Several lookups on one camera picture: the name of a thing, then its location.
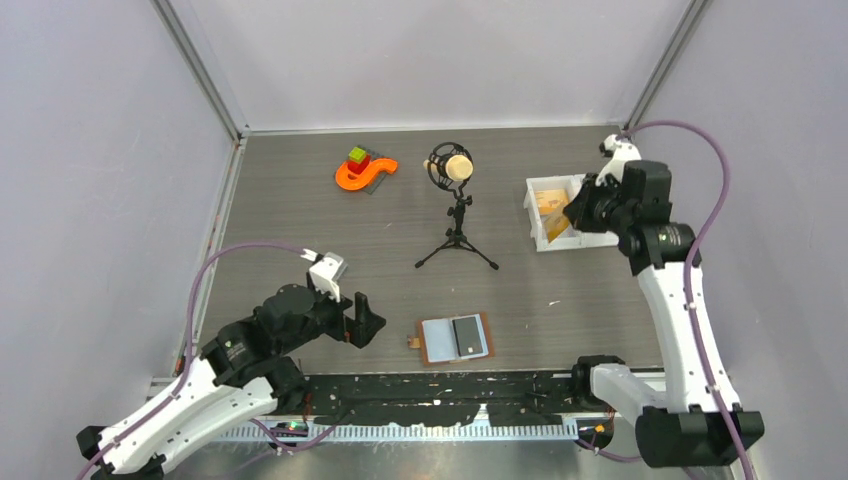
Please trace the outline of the orange VIP credit card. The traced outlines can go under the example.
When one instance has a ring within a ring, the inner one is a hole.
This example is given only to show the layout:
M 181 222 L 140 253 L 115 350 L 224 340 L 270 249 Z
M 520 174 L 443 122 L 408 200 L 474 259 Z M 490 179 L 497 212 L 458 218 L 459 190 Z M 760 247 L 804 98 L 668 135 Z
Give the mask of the orange VIP credit card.
M 547 215 L 542 225 L 547 241 L 552 243 L 570 227 L 571 222 L 563 211 L 560 210 Z

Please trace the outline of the brown card holder wallet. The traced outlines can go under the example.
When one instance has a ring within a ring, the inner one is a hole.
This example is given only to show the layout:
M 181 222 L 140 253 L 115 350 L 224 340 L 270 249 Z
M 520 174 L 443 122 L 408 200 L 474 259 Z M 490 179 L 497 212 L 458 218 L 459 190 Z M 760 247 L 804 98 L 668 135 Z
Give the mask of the brown card holder wallet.
M 419 320 L 415 333 L 407 337 L 407 346 L 420 353 L 425 366 L 455 364 L 495 355 L 485 312 Z

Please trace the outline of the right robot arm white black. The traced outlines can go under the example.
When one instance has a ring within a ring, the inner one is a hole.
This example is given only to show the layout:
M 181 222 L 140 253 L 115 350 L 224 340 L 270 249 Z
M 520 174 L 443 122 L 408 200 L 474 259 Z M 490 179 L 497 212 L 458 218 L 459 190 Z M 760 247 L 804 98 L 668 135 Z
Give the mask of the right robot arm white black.
M 587 175 L 564 208 L 575 230 L 617 237 L 647 301 L 665 373 L 658 391 L 617 356 L 581 356 L 571 397 L 584 410 L 606 405 L 627 420 L 652 468 L 729 466 L 764 435 L 764 420 L 743 408 L 723 367 L 696 234 L 672 221 L 671 184 L 666 164 L 631 161 L 618 174 Z

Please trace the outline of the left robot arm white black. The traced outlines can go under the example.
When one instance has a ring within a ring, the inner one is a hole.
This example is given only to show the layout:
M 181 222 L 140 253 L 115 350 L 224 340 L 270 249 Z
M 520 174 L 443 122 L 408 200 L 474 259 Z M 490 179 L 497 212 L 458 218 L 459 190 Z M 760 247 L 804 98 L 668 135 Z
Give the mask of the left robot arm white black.
M 221 328 L 178 379 L 110 427 L 77 435 L 84 479 L 161 479 L 201 446 L 258 416 L 304 408 L 308 382 L 290 354 L 326 335 L 362 349 L 387 324 L 365 294 L 333 298 L 288 284 Z

